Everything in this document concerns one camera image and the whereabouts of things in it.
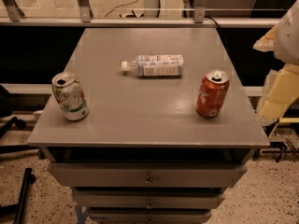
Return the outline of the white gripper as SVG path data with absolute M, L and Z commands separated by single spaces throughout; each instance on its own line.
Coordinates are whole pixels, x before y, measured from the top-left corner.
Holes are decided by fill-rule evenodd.
M 257 105 L 256 121 L 269 126 L 299 98 L 299 0 L 278 26 L 273 26 L 258 39 L 253 48 L 261 52 L 274 51 L 275 57 L 286 63 L 279 71 L 271 70 L 266 76 Z

